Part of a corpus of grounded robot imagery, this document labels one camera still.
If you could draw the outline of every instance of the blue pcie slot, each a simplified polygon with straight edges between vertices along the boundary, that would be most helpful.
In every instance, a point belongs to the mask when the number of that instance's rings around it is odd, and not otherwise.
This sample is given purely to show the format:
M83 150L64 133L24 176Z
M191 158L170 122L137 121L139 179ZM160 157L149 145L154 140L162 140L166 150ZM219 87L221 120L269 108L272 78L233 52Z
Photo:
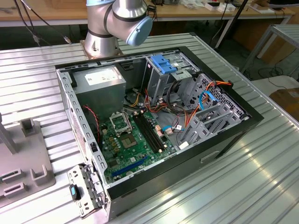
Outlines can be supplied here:
M135 167L138 167L138 166L142 165L147 158L148 158L148 156L145 156L143 159L141 159L141 160L139 160L139 161L137 161L137 162L135 162L131 165L128 165L125 168L122 168L120 170L117 170L117 171L113 172L112 176L117 176L117 175L123 174L123 173L125 173L125 172L127 172L127 171L129 171L129 170L131 170Z

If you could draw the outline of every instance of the slotted metal surface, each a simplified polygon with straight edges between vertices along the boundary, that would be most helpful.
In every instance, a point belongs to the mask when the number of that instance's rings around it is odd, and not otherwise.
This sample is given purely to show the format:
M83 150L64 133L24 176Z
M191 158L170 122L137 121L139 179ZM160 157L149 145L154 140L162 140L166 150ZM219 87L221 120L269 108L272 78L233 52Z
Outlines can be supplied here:
M298 123L203 41L190 34L154 36L125 54L187 46L265 119L225 156L145 201L112 223L297 223ZM83 162L65 115L54 64L87 60L79 44L0 52L3 123L41 122L57 183L0 209L3 223L92 223L80 220L66 171Z
M299 48L299 25L275 25L272 27L274 33Z

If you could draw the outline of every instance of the white box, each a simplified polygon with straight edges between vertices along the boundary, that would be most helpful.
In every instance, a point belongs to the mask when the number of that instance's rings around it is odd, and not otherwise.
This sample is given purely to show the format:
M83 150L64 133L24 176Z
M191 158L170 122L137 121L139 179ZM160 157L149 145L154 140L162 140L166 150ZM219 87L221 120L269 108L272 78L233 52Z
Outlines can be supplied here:
M213 7L210 4L206 3L205 4L205 8L207 8L210 11L216 11L218 9L218 6L217 7Z
M218 11L223 13L226 7L226 3L220 3L219 7L218 7ZM235 11L235 7L232 4L228 4L225 12L233 12Z

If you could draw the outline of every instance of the green motherboard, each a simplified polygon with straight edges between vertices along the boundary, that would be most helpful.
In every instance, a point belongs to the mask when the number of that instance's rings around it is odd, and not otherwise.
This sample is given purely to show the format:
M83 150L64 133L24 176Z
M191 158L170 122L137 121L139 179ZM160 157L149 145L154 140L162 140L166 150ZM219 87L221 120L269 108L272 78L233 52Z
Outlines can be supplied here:
M157 135L155 130L157 122L151 113L145 112L143 116ZM176 152L169 139L164 136L162 139L159 138L159 141L161 141L163 145L163 150L155 153L150 147L150 144L146 141L138 125L134 122L133 115L129 115L128 117L128 121L132 126L130 133L117 135L111 121L101 124L101 129L106 129L103 135L102 153L108 164L104 172L107 183L112 183L127 175L131 175L135 171ZM113 122L116 126L123 126L124 123L121 119ZM116 172L124 168L126 169L125 172L115 175Z

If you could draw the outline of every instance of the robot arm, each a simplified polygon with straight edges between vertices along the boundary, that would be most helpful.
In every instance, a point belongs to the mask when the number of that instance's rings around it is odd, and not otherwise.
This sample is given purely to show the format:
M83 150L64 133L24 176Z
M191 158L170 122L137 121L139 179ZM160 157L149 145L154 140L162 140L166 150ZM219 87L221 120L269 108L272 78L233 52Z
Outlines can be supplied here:
M87 0L86 52L95 58L118 52L116 38L138 46L150 34L152 19L143 0Z

